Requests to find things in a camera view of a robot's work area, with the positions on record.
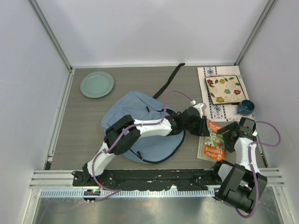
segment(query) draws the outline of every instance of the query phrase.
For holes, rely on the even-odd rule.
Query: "red flower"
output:
[[[213,84],[213,81],[211,79],[207,80],[207,83],[209,83],[209,85]]]
[[[241,93],[241,91],[240,90],[235,90],[234,93],[235,93],[235,95],[239,95]]]

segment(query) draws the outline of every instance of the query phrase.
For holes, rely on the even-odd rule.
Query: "green plate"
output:
[[[95,71],[85,76],[81,82],[80,90],[89,98],[100,98],[107,95],[114,86],[113,77],[104,71]]]

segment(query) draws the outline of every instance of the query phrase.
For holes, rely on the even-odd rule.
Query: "mug handle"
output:
[[[241,112],[243,112],[243,109],[242,109],[242,108],[239,109],[239,110],[237,110],[237,114],[239,114],[239,113],[241,113]]]

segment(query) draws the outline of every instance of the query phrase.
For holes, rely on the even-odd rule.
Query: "gray wood surface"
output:
[[[68,102],[64,112],[51,169],[81,170],[102,145],[104,132],[100,122],[115,101],[132,90],[153,96],[168,80],[175,67],[76,69]],[[81,80],[91,72],[106,71],[114,77],[113,90],[105,97],[90,99],[80,91]],[[198,103],[202,102],[196,66],[184,66],[177,73],[168,89],[158,100],[165,103],[170,90],[188,94]],[[177,93],[168,97],[167,104],[175,111],[190,106],[189,100]],[[141,164],[122,156],[115,157],[107,169],[164,169],[164,168],[210,168],[214,162],[197,159],[199,137],[186,133],[180,149],[161,164]],[[256,151],[257,163],[263,167],[260,152]],[[235,162],[235,153],[226,153],[226,160]]]

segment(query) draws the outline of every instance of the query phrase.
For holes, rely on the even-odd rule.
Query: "metal corner post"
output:
[[[258,18],[253,30],[251,31],[247,41],[245,42],[236,62],[235,65],[239,65],[244,58],[246,52],[250,48],[254,38],[258,34],[259,30],[261,29],[262,25],[264,24],[265,20],[267,19],[268,15],[270,14],[271,10],[274,8],[275,3],[277,0],[268,0],[265,8],[263,9],[260,17]]]
[[[31,5],[32,9],[34,10],[37,18],[41,22],[41,25],[44,27],[48,37],[50,38],[50,40],[53,43],[55,49],[57,50],[58,54],[60,55],[61,59],[63,60],[66,68],[68,69],[68,71],[71,71],[71,65],[70,65],[69,61],[67,60],[67,57],[65,56],[58,40],[56,39],[50,25],[48,24],[45,16],[43,15],[43,12],[40,9],[37,1],[36,0],[28,0],[28,2]]]

